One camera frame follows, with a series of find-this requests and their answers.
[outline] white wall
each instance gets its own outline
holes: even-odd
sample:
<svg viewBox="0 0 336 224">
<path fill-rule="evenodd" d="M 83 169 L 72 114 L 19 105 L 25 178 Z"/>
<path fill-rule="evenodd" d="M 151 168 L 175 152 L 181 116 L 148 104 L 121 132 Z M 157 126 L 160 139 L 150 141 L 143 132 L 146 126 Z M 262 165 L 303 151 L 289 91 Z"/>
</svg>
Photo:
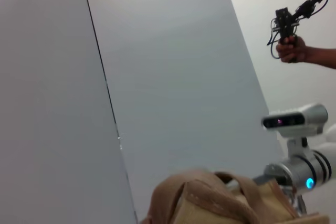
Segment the white wall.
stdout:
<svg viewBox="0 0 336 224">
<path fill-rule="evenodd" d="M 135 208 L 188 167 L 261 173 L 281 148 L 230 0 L 89 0 Z"/>
<path fill-rule="evenodd" d="M 288 7 L 294 12 L 304 1 L 306 0 L 232 0 L 269 110 L 321 102 L 329 112 L 329 122 L 325 127 L 327 129 L 336 123 L 336 70 L 305 63 L 281 63 L 272 58 L 270 48 L 266 46 L 270 37 L 270 21 L 275 17 L 275 10 Z M 335 48 L 335 11 L 336 0 L 329 0 L 323 11 L 301 22 L 297 34 L 309 46 Z M 280 137 L 279 140 L 286 153 L 285 140 Z M 323 142 L 323 137 L 309 142 L 311 146 L 318 145 Z M 309 211 L 326 212 L 331 215 L 332 223 L 336 223 L 333 204 L 335 194 L 336 183 L 332 182 L 304 197 Z"/>
<path fill-rule="evenodd" d="M 135 223 L 86 0 L 0 0 L 0 223 Z"/>
</svg>

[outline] blue light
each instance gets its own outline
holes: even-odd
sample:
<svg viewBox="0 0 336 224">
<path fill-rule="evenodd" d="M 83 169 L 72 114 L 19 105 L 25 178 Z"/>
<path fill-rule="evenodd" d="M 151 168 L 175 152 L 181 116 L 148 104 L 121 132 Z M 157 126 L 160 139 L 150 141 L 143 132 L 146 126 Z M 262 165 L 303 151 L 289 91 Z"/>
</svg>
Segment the blue light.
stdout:
<svg viewBox="0 0 336 224">
<path fill-rule="evenodd" d="M 313 188 L 314 180 L 312 178 L 308 178 L 307 181 L 306 181 L 306 186 L 307 186 L 308 189 Z"/>
</svg>

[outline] person's arm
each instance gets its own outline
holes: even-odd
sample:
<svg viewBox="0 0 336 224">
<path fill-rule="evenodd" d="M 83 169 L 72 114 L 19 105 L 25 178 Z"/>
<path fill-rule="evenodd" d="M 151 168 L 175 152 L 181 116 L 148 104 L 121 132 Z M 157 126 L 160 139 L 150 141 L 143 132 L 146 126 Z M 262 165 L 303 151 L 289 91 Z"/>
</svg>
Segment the person's arm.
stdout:
<svg viewBox="0 0 336 224">
<path fill-rule="evenodd" d="M 294 42 L 294 40 L 293 37 L 286 38 L 286 44 L 277 45 L 277 51 L 282 62 L 306 62 L 336 69 L 336 49 L 307 47 L 301 37 L 298 37 L 295 47 L 287 44 Z"/>
</svg>

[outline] camera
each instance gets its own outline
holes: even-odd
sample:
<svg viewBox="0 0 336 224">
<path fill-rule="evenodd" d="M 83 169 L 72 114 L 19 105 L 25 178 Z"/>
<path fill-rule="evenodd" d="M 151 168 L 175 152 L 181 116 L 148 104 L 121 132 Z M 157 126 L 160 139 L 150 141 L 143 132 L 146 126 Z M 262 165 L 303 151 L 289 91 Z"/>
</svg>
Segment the camera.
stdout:
<svg viewBox="0 0 336 224">
<path fill-rule="evenodd" d="M 283 137 L 307 137 L 321 134 L 328 120 L 322 104 L 310 104 L 298 109 L 271 112 L 261 121 L 269 131 L 278 131 Z"/>
</svg>

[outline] white backdrop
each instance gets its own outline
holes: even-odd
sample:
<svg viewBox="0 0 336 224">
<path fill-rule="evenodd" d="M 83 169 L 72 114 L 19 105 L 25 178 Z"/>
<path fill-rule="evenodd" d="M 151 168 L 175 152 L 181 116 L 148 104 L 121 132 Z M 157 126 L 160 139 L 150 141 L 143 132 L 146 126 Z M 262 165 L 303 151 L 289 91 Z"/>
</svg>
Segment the white backdrop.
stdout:
<svg viewBox="0 0 336 224">
<path fill-rule="evenodd" d="M 0 223 L 135 224 L 87 0 L 0 0 Z"/>
<path fill-rule="evenodd" d="M 253 176 L 280 158 L 231 0 L 89 0 L 135 208 L 188 167 Z"/>
<path fill-rule="evenodd" d="M 288 7 L 291 12 L 306 0 L 232 0 L 240 27 L 244 35 L 262 92 L 270 110 L 288 109 L 321 102 L 328 110 L 326 129 L 336 123 L 336 70 L 310 64 L 284 64 L 274 60 L 270 48 L 266 47 L 270 36 L 270 21 L 275 10 Z M 321 12 L 303 20 L 297 34 L 307 45 L 322 48 L 336 48 L 336 23 L 334 21 L 336 0 L 329 0 Z M 279 137 L 286 150 L 286 141 Z M 324 137 L 309 140 L 311 146 L 319 145 Z M 308 210 L 319 211 L 331 216 L 336 223 L 334 196 L 336 182 L 304 195 Z"/>
</svg>

